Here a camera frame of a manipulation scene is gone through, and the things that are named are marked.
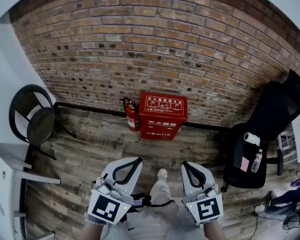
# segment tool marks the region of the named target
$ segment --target black chair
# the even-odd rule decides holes
[[[35,93],[43,95],[50,107],[44,107],[36,97]],[[40,109],[36,111],[31,118],[28,118],[30,112],[37,106],[39,106]],[[23,136],[17,128],[15,119],[16,111],[28,121],[26,128],[27,137]],[[34,150],[54,160],[56,159],[55,157],[40,150],[40,145],[48,139],[55,126],[60,127],[72,137],[77,138],[74,133],[70,132],[56,121],[56,111],[54,111],[48,93],[42,87],[35,84],[29,84],[22,87],[14,95],[9,108],[9,124],[13,134],[18,139],[33,145]]]
[[[271,81],[265,85],[250,119],[232,127],[227,144],[219,143],[226,150],[225,185],[221,191],[227,192],[229,185],[245,189],[263,187],[267,164],[277,164],[277,175],[280,176],[283,173],[283,152],[278,149],[277,157],[267,159],[267,143],[275,140],[299,114],[300,76],[290,70],[284,83]],[[260,138],[260,146],[244,141],[247,132]],[[262,149],[262,160],[258,171],[252,172],[259,149]],[[249,160],[246,172],[240,169],[243,157]]]

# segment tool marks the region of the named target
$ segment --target wooden floor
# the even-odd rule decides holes
[[[93,113],[61,107],[64,125],[78,135],[74,139],[63,131],[55,130],[41,149],[56,157],[49,159],[33,154],[33,170],[61,179],[60,185],[28,182],[26,191],[26,230],[29,236],[44,229],[55,232],[56,239],[76,240],[84,224],[84,213],[89,205],[91,182],[100,176],[105,166],[124,157],[141,157],[143,169],[135,193],[149,193],[156,182],[160,168],[168,170],[171,195],[183,194],[180,166],[182,161],[202,164],[209,168],[219,187],[222,186],[224,157],[219,155],[213,141],[215,131],[182,127],[173,141],[140,139],[138,132],[127,127],[125,119],[112,115]],[[276,154],[272,143],[268,156]],[[230,187],[222,194],[224,216],[221,218],[224,233],[229,240],[250,240],[255,228],[254,205],[265,201],[270,190],[279,193],[287,189],[290,181],[297,179],[300,164],[292,162],[284,166],[282,176],[276,176],[275,165],[268,165],[266,184],[261,189]],[[253,239],[294,239],[299,229],[288,234],[282,230],[282,222],[259,219]]]

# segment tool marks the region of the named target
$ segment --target chair backrest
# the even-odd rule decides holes
[[[300,77],[290,70],[286,82],[267,83],[246,122],[248,132],[270,142],[300,115]]]
[[[53,108],[49,94],[45,91],[45,89],[36,84],[28,84],[18,90],[9,107],[9,124],[12,132],[18,139],[27,143],[29,141],[19,132],[16,126],[15,115],[17,111],[23,118],[29,121],[28,115],[35,107],[40,106],[43,108],[35,93],[42,94],[49,102],[50,107]]]

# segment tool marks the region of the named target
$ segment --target cable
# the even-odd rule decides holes
[[[255,236],[255,234],[256,234],[256,232],[257,232],[257,229],[258,229],[258,218],[263,218],[263,219],[272,220],[272,221],[280,221],[280,222],[284,222],[284,221],[285,221],[285,219],[282,220],[282,219],[278,219],[278,218],[267,218],[267,217],[259,216],[259,215],[257,215],[257,214],[256,214],[255,216],[256,216],[255,230],[254,230],[254,233],[253,233],[253,235],[252,235],[252,237],[251,237],[250,240],[252,240],[252,239],[254,238],[254,236]],[[289,227],[289,222],[290,222],[291,218],[294,217],[294,216],[295,216],[295,215],[292,215],[292,216],[288,219],[288,221],[287,221],[287,223],[286,223],[286,226],[288,227],[288,229],[285,231],[286,234],[287,234],[290,230],[293,230],[293,229],[296,229],[296,228],[300,229],[300,226]]]

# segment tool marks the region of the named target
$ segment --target white shoe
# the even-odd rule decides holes
[[[271,205],[271,201],[273,199],[277,198],[277,195],[274,191],[270,191],[270,201],[269,201],[269,205]]]
[[[263,204],[259,204],[256,207],[254,207],[254,211],[256,214],[258,213],[262,213],[265,211],[266,206],[264,206]]]
[[[165,180],[167,181],[168,179],[168,172],[166,169],[164,168],[161,168],[159,171],[158,171],[158,174],[156,175],[157,179],[158,180]]]

